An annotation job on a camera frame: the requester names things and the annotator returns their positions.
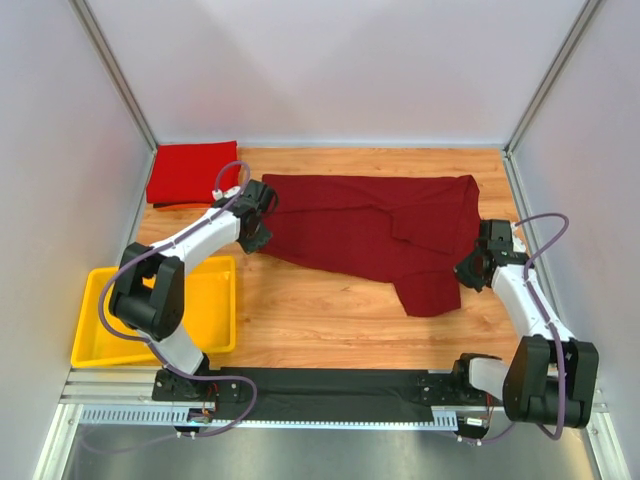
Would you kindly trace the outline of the dark red t-shirt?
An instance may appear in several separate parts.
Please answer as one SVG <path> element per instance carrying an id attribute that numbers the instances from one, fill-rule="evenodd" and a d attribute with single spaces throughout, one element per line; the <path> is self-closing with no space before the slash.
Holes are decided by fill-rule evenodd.
<path id="1" fill-rule="evenodd" d="M 266 174 L 278 196 L 263 253 L 306 268 L 394 286 L 404 311 L 434 317 L 461 306 L 454 268 L 474 248 L 473 176 Z"/>

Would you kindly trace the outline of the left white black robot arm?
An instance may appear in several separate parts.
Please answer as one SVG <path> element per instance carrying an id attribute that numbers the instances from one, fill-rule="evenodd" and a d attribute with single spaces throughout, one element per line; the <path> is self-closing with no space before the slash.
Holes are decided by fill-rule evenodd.
<path id="1" fill-rule="evenodd" d="M 246 254 L 266 246 L 272 233 L 264 220 L 277 205 L 272 187 L 248 180 L 225 192 L 216 190 L 212 207 L 178 233 L 150 246 L 130 244 L 100 294 L 104 328 L 144 343 L 172 373 L 203 381 L 208 358 L 182 324 L 186 278 L 226 246 L 237 243 Z"/>

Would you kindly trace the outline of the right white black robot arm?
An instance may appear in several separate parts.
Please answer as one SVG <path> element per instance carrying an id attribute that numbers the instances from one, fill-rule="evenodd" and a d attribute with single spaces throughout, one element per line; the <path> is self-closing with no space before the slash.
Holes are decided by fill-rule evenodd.
<path id="1" fill-rule="evenodd" d="M 534 262 L 516 237 L 517 224 L 483 220 L 473 251 L 454 269 L 463 286 L 489 288 L 501 301 L 519 344 L 510 363 L 464 353 L 454 375 L 466 386 L 502 402 L 514 423 L 538 426 L 559 439 L 591 417 L 599 367 L 594 344 L 579 341 L 562 323 L 540 286 Z"/>

